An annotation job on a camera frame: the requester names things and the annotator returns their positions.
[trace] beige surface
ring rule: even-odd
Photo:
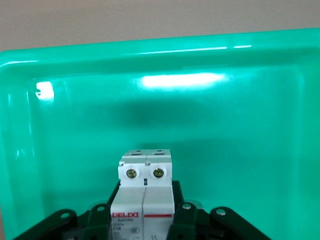
[[[0,51],[319,27],[319,0],[0,1]]]

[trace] miniature circuit breaker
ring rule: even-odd
[[[166,240],[175,214],[170,150],[130,150],[118,174],[110,208],[112,239]]]

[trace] screw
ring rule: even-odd
[[[215,212],[216,212],[216,214],[218,214],[220,216],[226,215],[226,211],[221,208],[217,209]]]
[[[189,203],[184,203],[182,205],[182,208],[185,209],[185,210],[189,210],[191,208],[191,205]]]
[[[164,175],[164,171],[161,169],[161,168],[156,168],[154,171],[153,171],[153,175],[157,178],[161,178],[163,175]]]
[[[129,178],[133,179],[133,178],[135,178],[137,176],[137,172],[134,169],[129,169],[128,171],[126,171],[126,175]]]

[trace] green tray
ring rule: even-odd
[[[170,149],[209,211],[272,239],[320,236],[320,29],[0,53],[8,239],[107,200],[130,149]]]

